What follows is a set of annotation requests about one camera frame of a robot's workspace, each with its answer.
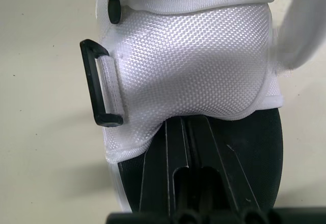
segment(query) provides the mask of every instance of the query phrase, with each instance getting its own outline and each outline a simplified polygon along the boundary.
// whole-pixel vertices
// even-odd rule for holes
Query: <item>black plastic tab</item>
[[[121,19],[120,0],[108,0],[107,4],[108,18],[112,24],[119,24]]]
[[[123,124],[120,115],[105,112],[101,84],[97,73],[96,61],[102,55],[110,56],[108,51],[100,44],[85,40],[80,43],[81,54],[86,72],[88,89],[90,91],[94,119],[97,125],[104,127],[117,127]]]

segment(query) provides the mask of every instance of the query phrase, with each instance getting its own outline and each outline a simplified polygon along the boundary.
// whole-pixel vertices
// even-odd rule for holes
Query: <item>white nylon liner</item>
[[[123,7],[119,25],[110,24],[106,9],[107,0],[98,0],[100,43],[114,61],[100,64],[115,62],[120,90],[110,92],[121,96],[125,122],[103,129],[108,162],[145,152],[173,116],[238,120],[282,105],[268,63],[273,34],[267,4],[178,15]],[[103,85],[109,78],[101,76]]]

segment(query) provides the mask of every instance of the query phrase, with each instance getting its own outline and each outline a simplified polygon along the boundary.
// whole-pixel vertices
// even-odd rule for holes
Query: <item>beige surface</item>
[[[288,1],[272,5],[280,22]],[[0,0],[0,223],[104,223],[119,210],[92,119],[79,41],[94,0]],[[278,206],[326,205],[325,48],[281,77]]]

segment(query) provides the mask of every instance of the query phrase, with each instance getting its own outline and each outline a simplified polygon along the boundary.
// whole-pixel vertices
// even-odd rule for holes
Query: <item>black plastic buckle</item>
[[[86,72],[88,89],[90,91],[94,119],[97,125],[104,127],[117,127],[123,124],[120,115],[107,114],[104,107],[101,84],[96,68],[96,61],[102,55],[110,56],[108,51],[100,44],[92,40],[84,40],[80,43],[81,54]]]

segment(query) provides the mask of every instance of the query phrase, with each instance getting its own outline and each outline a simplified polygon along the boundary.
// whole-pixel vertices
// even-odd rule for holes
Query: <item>white strap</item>
[[[98,58],[102,92],[107,113],[124,116],[124,109],[119,89],[115,61],[109,56]]]
[[[293,0],[279,31],[277,60],[281,70],[300,67],[326,33],[326,0]]]

